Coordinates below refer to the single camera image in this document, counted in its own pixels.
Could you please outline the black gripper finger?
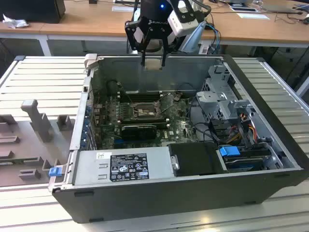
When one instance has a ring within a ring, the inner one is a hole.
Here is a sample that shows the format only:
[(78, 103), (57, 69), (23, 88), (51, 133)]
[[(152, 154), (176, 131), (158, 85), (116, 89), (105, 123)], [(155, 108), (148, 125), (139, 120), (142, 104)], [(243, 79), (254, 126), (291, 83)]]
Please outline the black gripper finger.
[(162, 43), (163, 43), (162, 67), (164, 67), (167, 55), (169, 53), (169, 42), (168, 42), (169, 32), (164, 28), (161, 28), (161, 31), (162, 31)]
[(146, 48), (151, 40), (153, 28), (146, 21), (126, 21), (125, 32), (132, 50), (142, 54), (141, 65), (145, 66)]

